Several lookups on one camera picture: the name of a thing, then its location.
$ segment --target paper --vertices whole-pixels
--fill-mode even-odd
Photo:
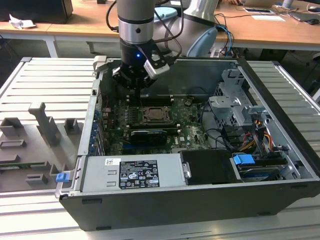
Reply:
[[[171,5],[181,6],[179,1],[170,1]]]
[[[280,21],[285,22],[285,20],[279,16],[270,16],[270,15],[254,15],[252,16],[255,20],[266,20],[266,21]]]
[[[11,16],[10,14],[10,20],[9,23],[14,26],[16,29],[25,29],[25,28],[33,28],[36,25],[31,20],[20,20],[18,18],[15,18]]]

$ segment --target blue cable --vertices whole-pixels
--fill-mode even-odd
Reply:
[[[221,26],[221,25],[217,25],[217,27],[219,27],[219,28],[221,28],[222,30],[224,30],[224,31],[225,31],[225,33],[228,35],[228,37],[229,37],[229,39],[230,39],[228,52],[227,52],[227,53],[226,53],[226,55],[225,55],[225,58],[227,58],[227,57],[228,57],[228,55],[229,55],[229,53],[230,53],[230,50],[231,50],[231,46],[232,46],[232,38],[231,38],[230,32],[229,32],[227,29],[225,29],[223,26]]]

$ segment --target motherboard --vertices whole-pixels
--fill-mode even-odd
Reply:
[[[192,96],[121,99],[102,109],[105,152],[110,156],[170,154],[210,149]]]

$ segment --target blue drive latch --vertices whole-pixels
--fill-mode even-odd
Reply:
[[[235,165],[255,164],[255,160],[251,154],[237,154],[233,157]]]

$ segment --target robotic arm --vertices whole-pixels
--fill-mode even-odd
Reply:
[[[166,19],[160,13],[161,19],[156,23],[155,0],[116,0],[116,3],[121,65],[113,70],[112,76],[125,88],[135,90],[137,98],[141,89],[151,86],[176,60],[165,57],[160,48],[180,51],[187,57],[201,57],[216,39],[213,12],[218,0],[192,0],[181,17]],[[178,36],[178,44],[169,35]]]

